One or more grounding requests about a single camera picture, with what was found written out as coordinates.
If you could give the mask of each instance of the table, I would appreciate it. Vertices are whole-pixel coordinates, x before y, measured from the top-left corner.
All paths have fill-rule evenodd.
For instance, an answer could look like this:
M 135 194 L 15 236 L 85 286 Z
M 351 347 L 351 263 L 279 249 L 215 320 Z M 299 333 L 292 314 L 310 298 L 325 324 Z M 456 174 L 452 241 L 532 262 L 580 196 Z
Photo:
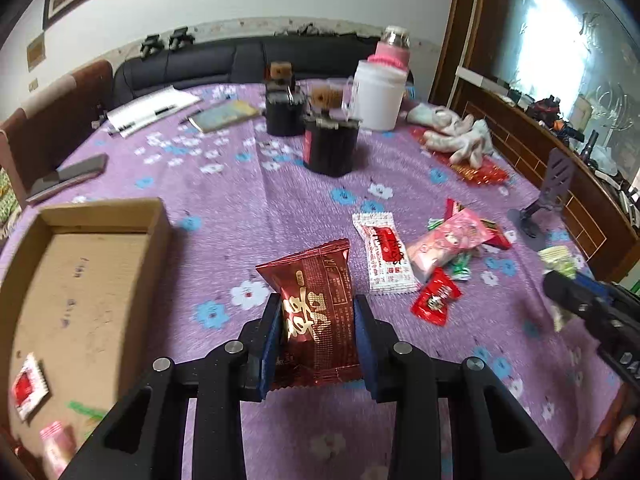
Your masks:
M 237 96 L 264 106 L 261 85 L 193 88 L 203 104 Z M 367 293 L 364 243 L 353 212 L 391 211 L 399 235 L 413 242 L 429 218 L 442 218 L 445 200 L 459 200 L 497 221 L 513 241 L 508 251 L 489 246 L 461 282 L 463 296 L 443 328 L 413 316 L 417 293 L 370 296 L 374 315 L 402 340 L 427 354 L 461 361 L 484 359 L 530 413 L 561 456 L 584 450 L 619 387 L 595 354 L 596 342 L 580 320 L 555 333 L 542 293 L 543 267 L 510 229 L 506 213 L 522 208 L 537 190 L 504 161 L 504 186 L 469 186 L 431 158 L 399 121 L 392 132 L 360 131 L 356 169 L 334 179 L 302 166 L 302 138 L 266 133 L 263 118 L 213 134 L 180 124 L 188 110 L 127 139 L 98 129 L 66 161 L 108 153 L 106 172 L 44 204 L 105 198 L 160 196 L 175 226 L 166 267 L 150 311 L 146 360 L 197 359 L 235 338 L 260 316 L 270 288 L 255 272 L 268 262 L 336 238 L 351 240 L 355 293 Z M 28 208 L 0 257 L 4 274 L 37 208 Z M 552 244 L 564 244 L 576 263 L 584 258 L 553 215 L 536 219 Z M 188 416 L 183 477 L 190 478 L 194 404 Z M 243 403 L 242 431 L 249 479 L 386 478 L 394 407 L 370 399 L 362 381 L 271 392 L 261 404 Z M 447 410 L 441 405 L 444 478 L 451 475 Z

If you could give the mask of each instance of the metal screw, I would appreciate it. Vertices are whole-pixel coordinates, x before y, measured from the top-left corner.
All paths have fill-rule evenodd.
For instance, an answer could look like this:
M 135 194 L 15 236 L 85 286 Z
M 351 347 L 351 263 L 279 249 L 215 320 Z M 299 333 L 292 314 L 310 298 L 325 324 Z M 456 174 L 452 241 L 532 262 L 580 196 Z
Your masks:
M 156 372 L 164 372 L 169 366 L 171 366 L 171 361 L 166 357 L 159 357 L 154 361 L 154 370 Z
M 469 370 L 479 372 L 484 368 L 484 361 L 479 357 L 470 357 L 466 360 L 466 367 L 469 368 Z
M 410 354 L 411 350 L 413 349 L 414 347 L 412 347 L 411 344 L 407 343 L 406 341 L 398 341 L 394 345 L 394 352 L 400 355 Z
M 225 345 L 225 351 L 229 354 L 237 354 L 238 352 L 241 352 L 243 348 L 244 345 L 242 344 L 242 341 L 238 341 L 237 339 L 229 341 Z

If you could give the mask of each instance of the mug handle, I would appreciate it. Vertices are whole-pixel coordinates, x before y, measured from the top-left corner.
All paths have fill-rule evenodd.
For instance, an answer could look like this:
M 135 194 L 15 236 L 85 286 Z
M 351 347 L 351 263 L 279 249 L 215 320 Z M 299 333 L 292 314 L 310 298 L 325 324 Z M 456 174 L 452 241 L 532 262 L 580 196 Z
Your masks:
M 353 77 L 347 79 L 342 90 L 342 113 L 347 120 L 350 120 L 356 114 L 356 97 L 358 94 L 358 85 Z

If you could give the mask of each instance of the glass panel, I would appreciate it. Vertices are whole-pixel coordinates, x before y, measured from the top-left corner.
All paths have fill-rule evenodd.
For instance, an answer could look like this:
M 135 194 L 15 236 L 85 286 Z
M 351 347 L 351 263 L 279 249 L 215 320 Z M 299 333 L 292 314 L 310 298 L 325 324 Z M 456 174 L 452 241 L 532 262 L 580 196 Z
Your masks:
M 493 74 L 536 101 L 559 97 L 562 116 L 580 124 L 586 140 L 597 131 L 597 144 L 638 186 L 639 46 L 601 0 L 505 0 L 505 5 L 510 10 Z M 581 109 L 586 110 L 582 121 Z

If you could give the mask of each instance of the brown chair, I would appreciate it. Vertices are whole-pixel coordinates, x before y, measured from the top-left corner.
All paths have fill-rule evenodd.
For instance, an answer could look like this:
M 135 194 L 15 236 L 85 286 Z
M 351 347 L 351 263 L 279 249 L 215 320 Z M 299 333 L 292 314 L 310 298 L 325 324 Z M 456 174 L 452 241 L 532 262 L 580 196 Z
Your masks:
M 91 135 L 92 121 L 111 104 L 113 69 L 99 60 L 63 75 L 0 125 L 0 166 L 24 209 L 33 183 Z

